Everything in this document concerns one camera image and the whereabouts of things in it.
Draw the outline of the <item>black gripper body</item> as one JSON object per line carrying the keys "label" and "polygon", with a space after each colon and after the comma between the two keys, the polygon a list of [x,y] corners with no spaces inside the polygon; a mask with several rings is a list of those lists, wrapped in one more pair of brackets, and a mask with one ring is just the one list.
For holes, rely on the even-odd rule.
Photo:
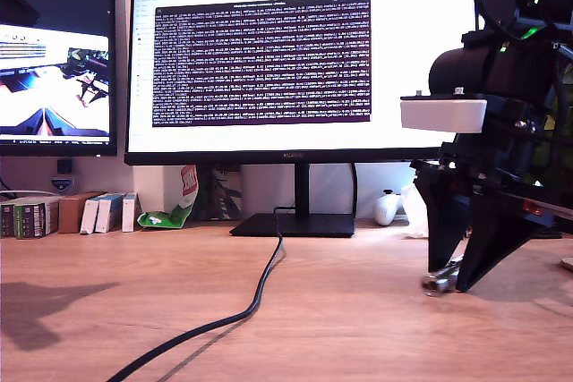
{"label": "black gripper body", "polygon": [[412,104],[410,126],[450,132],[438,163],[423,162],[418,169],[439,169],[450,175],[463,196],[502,193],[544,210],[544,227],[572,226],[572,197],[547,183],[529,185],[535,147],[542,142],[542,115],[525,104]]}

